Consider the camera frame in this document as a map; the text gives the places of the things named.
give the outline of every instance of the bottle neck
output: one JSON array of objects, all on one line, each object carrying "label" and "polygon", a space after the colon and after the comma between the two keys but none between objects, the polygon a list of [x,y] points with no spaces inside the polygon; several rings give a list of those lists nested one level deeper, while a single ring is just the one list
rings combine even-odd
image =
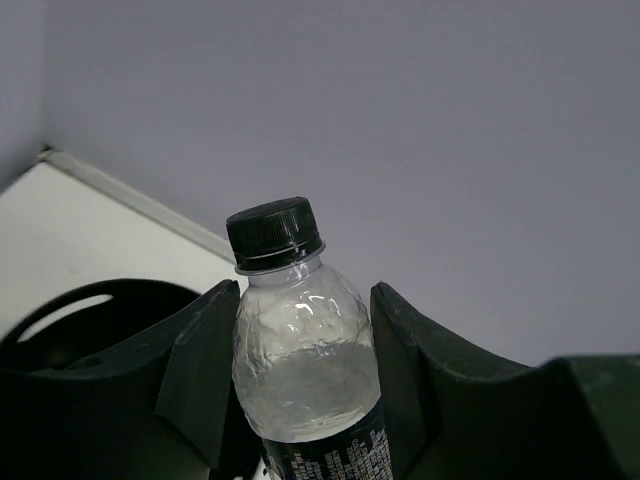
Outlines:
[{"label": "bottle neck", "polygon": [[316,255],[304,263],[293,265],[282,270],[273,272],[249,275],[249,285],[253,287],[273,287],[284,283],[291,283],[303,280],[320,268],[322,262],[320,256]]}]

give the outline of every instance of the gray wall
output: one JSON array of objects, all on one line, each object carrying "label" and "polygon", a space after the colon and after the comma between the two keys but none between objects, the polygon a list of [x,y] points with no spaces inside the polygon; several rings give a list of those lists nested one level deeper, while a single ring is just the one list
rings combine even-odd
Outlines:
[{"label": "gray wall", "polygon": [[42,139],[44,20],[44,0],[0,1],[0,190]]},{"label": "gray wall", "polygon": [[637,0],[52,0],[46,137],[535,363],[640,347]]}]

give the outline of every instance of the bottle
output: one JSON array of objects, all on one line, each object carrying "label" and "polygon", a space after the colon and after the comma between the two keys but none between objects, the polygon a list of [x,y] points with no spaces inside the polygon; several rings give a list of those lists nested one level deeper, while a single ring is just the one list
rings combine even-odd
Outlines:
[{"label": "bottle", "polygon": [[233,381],[272,480],[391,480],[378,366],[356,289],[320,261],[311,205],[295,197],[227,219],[249,287]]}]

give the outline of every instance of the liquid surface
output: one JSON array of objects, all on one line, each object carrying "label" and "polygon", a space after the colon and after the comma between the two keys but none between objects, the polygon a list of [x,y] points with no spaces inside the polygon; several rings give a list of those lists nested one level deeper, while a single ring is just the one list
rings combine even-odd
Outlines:
[{"label": "liquid surface", "polygon": [[[249,374],[249,367],[244,369],[238,372],[240,377]],[[373,348],[350,342],[318,345],[273,359],[259,382],[236,384],[236,390],[254,431],[284,443],[339,433],[362,419],[380,398]]]}]

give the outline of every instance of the clear plastic bottle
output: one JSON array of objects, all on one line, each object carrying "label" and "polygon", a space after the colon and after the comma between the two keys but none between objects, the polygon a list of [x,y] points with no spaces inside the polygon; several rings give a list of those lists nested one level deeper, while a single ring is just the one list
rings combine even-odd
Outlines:
[{"label": "clear plastic bottle", "polygon": [[240,212],[227,230],[249,277],[233,379],[272,480],[391,479],[371,323],[355,288],[320,261],[308,200]]}]

